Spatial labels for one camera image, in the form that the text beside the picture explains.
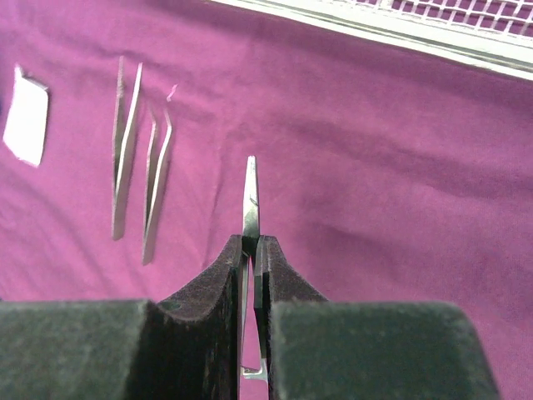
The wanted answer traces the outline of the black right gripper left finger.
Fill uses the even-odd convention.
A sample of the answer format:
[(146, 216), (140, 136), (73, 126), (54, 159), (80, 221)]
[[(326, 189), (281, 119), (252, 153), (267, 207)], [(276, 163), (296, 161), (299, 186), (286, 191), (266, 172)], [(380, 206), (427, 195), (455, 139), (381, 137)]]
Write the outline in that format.
[(241, 263), (233, 235), (161, 302), (3, 302), (2, 398), (237, 398)]

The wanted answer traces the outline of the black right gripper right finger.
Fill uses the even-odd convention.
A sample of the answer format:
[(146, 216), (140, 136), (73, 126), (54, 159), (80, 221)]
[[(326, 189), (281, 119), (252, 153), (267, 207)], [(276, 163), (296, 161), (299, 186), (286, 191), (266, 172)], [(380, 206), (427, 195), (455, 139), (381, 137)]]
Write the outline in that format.
[(476, 329), (448, 302), (332, 302), (261, 237), (254, 310), (272, 399), (497, 399)]

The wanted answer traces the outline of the steel tweezers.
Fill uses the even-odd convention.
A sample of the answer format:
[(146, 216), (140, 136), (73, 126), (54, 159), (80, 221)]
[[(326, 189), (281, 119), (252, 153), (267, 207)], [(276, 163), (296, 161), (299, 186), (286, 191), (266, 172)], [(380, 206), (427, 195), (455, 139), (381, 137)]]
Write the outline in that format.
[(135, 152), (135, 129), (137, 124), (141, 81), (142, 63), (140, 62), (137, 65), (137, 73), (133, 85), (129, 109), (126, 110), (124, 56), (120, 56), (118, 60), (117, 94), (112, 131), (112, 239), (114, 241), (120, 240), (125, 233), (127, 197)]
[(157, 225), (162, 209), (167, 171), (169, 165), (169, 147), (171, 144), (173, 126), (167, 109), (164, 110), (166, 132), (160, 149), (157, 149), (158, 125), (150, 112), (152, 129), (147, 149), (146, 162), (146, 190), (144, 201), (143, 235), (142, 235), (142, 265), (148, 265), (153, 260), (157, 237)]

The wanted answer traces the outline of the steel clamp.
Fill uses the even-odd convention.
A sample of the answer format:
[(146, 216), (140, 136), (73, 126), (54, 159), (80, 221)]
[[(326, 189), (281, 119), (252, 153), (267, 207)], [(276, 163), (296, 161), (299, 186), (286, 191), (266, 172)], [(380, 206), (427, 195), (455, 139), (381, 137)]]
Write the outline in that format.
[[(239, 338), (238, 338), (238, 364), (239, 375), (249, 380), (268, 382), (267, 367), (267, 322), (266, 312), (263, 308), (263, 282), (262, 273), (257, 266), (257, 245), (261, 236), (260, 231), (260, 206), (259, 186), (257, 174), (257, 157), (247, 158), (245, 184), (242, 203), (242, 258), (239, 265)], [(254, 275), (253, 300), (254, 313), (257, 324), (257, 335), (260, 352), (260, 367), (258, 369), (245, 367), (242, 364), (244, 334), (247, 318), (247, 297), (249, 293), (249, 270)]]

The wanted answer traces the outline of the steel tweezers front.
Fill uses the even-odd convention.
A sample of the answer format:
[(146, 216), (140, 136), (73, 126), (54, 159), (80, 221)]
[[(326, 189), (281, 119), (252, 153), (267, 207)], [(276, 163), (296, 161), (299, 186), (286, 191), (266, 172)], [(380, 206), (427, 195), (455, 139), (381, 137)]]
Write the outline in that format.
[(112, 239), (114, 241), (120, 240), (125, 233), (127, 197), (135, 152), (135, 129), (137, 124), (141, 81), (142, 63), (140, 62), (137, 65), (137, 73), (133, 85), (129, 109), (126, 110), (124, 56), (120, 56), (118, 60), (117, 94), (112, 131)]

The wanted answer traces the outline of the purple cloth wrap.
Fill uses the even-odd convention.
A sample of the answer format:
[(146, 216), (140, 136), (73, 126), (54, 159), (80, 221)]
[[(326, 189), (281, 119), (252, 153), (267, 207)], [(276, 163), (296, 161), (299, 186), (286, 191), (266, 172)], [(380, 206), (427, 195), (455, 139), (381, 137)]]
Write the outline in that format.
[[(112, 239), (118, 60), (142, 63), (125, 233)], [(532, 85), (203, 1), (4, 1), (15, 65), (50, 91), (39, 167), (1, 151), (1, 296), (152, 298), (261, 229), (337, 302), (441, 300), (474, 321), (501, 395), (532, 396)], [(147, 149), (172, 121), (153, 260)]]

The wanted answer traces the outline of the white blue label packet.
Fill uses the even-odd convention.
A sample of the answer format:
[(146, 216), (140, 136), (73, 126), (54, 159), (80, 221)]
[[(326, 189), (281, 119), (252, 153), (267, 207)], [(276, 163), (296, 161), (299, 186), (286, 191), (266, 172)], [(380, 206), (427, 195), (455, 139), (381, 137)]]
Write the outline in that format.
[(37, 168), (42, 161), (47, 132), (48, 87), (14, 67), (12, 101), (2, 136), (20, 161)]

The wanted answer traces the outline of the metal mesh tray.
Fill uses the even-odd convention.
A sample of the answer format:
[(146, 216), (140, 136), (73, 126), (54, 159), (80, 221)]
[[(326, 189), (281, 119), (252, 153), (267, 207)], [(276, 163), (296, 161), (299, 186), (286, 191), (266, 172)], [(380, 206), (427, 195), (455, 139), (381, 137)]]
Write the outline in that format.
[(532, 79), (532, 3), (525, 0), (257, 1), (227, 5)]

